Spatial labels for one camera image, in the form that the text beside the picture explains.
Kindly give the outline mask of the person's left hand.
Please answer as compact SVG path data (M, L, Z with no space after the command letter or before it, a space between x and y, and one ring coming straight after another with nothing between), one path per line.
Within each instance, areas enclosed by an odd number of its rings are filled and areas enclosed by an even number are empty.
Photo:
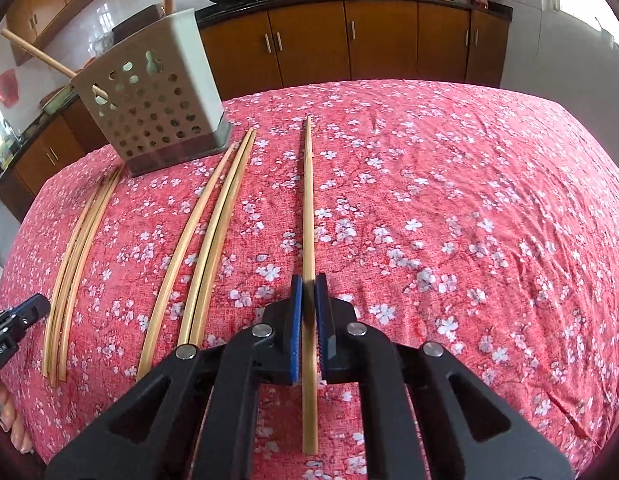
M10 434L12 446L21 454L33 452L33 441L22 415L14 404L14 396L0 379L0 426Z

